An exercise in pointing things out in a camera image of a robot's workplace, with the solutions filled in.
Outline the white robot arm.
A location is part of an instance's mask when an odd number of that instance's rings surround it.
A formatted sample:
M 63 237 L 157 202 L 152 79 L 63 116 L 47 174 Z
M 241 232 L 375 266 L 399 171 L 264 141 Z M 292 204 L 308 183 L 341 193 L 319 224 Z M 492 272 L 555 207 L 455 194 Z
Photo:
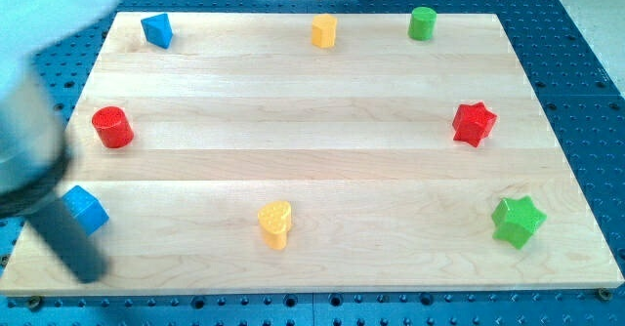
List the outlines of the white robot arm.
M 52 190 L 66 163 L 60 122 L 30 64 L 38 50 L 109 13 L 119 0 L 1 0 L 1 214 Z

